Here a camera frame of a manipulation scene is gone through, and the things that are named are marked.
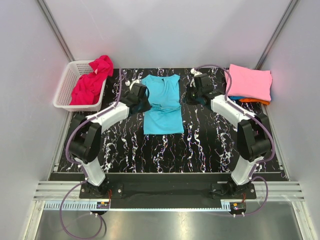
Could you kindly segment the cyan t shirt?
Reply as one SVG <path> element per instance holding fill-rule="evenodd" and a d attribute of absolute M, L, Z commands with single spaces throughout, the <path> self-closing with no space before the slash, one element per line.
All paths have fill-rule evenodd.
<path fill-rule="evenodd" d="M 184 126 L 180 101 L 180 76 L 148 75 L 141 80 L 149 91 L 151 109 L 144 113 L 145 135 L 183 134 Z"/>

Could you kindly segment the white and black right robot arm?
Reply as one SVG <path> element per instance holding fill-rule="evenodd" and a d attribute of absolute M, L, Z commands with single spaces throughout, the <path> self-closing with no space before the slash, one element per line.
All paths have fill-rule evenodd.
<path fill-rule="evenodd" d="M 255 114 L 240 107 L 220 92 L 214 91 L 209 76 L 195 71 L 186 88 L 184 101 L 190 105 L 200 104 L 221 115 L 236 128 L 236 143 L 239 159 L 230 179 L 216 196 L 239 198 L 249 188 L 258 164 L 274 157 L 275 143 L 272 139 L 269 118 L 265 114 Z"/>

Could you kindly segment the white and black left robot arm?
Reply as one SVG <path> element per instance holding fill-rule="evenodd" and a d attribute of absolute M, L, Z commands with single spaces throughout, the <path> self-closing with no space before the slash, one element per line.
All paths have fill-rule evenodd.
<path fill-rule="evenodd" d="M 102 134 L 114 124 L 150 110 L 149 95 L 145 85 L 135 82 L 129 92 L 119 96 L 111 106 L 71 121 L 65 155 L 69 162 L 80 166 L 84 173 L 83 187 L 95 197 L 103 198 L 110 192 L 98 159 Z"/>

